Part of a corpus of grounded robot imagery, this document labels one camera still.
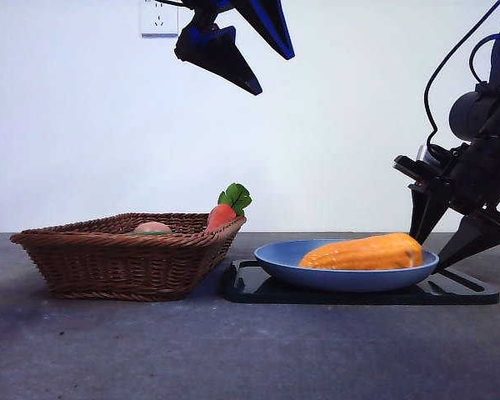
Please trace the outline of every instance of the gray table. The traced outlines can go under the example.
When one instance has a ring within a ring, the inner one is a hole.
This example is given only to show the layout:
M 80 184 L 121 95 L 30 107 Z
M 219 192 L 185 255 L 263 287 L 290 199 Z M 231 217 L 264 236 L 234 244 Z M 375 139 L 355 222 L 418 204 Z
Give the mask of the gray table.
M 239 304 L 218 294 L 229 263 L 265 243 L 360 236 L 239 233 L 188 298 L 144 303 L 52 298 L 0 234 L 0 400 L 500 399 L 500 303 Z M 500 247 L 456 268 L 500 290 Z

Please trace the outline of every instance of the blue plate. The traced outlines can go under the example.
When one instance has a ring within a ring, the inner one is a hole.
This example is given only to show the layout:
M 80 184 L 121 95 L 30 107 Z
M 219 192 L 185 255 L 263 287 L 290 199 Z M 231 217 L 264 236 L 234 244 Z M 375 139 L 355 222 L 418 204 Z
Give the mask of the blue plate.
M 261 267 L 284 283 L 331 292 L 385 292 L 412 286 L 427 278 L 439 262 L 437 254 L 422 250 L 418 267 L 378 270 L 316 269 L 299 267 L 307 253 L 340 239 L 294 240 L 261 246 L 254 252 Z

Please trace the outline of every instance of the woven basket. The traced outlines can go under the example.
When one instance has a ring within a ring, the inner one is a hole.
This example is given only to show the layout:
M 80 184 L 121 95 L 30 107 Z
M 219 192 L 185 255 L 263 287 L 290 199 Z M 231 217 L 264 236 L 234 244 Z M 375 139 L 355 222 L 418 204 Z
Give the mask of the woven basket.
M 126 213 L 11 236 L 59 298 L 167 301 L 185 298 L 225 257 L 246 222 L 204 232 L 206 213 Z M 148 221 L 174 233 L 124 235 Z

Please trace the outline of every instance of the electrical outlet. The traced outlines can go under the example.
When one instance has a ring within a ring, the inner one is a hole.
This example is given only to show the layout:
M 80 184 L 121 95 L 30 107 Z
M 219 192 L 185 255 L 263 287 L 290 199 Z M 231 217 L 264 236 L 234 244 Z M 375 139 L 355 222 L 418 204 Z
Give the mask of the electrical outlet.
M 178 36 L 178 6 L 155 0 L 140 0 L 141 36 L 143 38 L 175 38 Z

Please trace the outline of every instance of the cable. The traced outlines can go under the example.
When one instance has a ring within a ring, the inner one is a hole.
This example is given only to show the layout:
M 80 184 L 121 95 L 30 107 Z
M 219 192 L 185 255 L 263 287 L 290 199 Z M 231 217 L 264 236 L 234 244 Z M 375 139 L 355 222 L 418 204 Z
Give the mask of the cable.
M 500 5 L 500 0 L 497 0 L 494 5 L 487 11 L 487 13 L 472 27 L 470 31 L 467 32 L 467 34 L 453 47 L 452 50 L 447 54 L 447 56 L 441 61 L 439 66 L 435 69 L 435 72 L 433 75 L 430 77 L 430 79 L 427 81 L 426 85 L 426 90 L 424 91 L 424 108 L 426 109 L 426 114 L 427 114 L 427 119 L 429 122 L 432 124 L 433 131 L 429 134 L 426 140 L 426 146 L 427 150 L 429 153 L 434 157 L 435 159 L 438 159 L 437 154 L 434 154 L 432 148 L 431 148 L 431 141 L 432 138 L 435 136 L 435 134 L 438 131 L 437 124 L 435 123 L 435 120 L 433 119 L 432 111 L 430 110 L 430 105 L 429 105 L 429 100 L 428 100 L 428 94 L 430 91 L 430 87 L 433 84 L 433 81 L 437 77 L 437 75 L 441 72 L 445 64 L 448 62 L 448 60 L 453 56 L 453 54 L 475 33 L 478 28 L 485 22 L 487 18 L 491 16 L 491 14 L 498 8 Z
M 476 57 L 476 53 L 478 52 L 481 46 L 483 46 L 487 42 L 497 39 L 500 39 L 500 34 L 498 33 L 485 37 L 476 46 L 474 46 L 474 49 L 470 53 L 470 58 L 468 59 L 468 66 L 470 67 L 470 72 L 476 78 L 478 83 L 484 84 L 485 82 L 482 81 L 482 79 L 480 79 L 480 77 L 476 74 L 476 70 L 474 69 L 474 57 Z

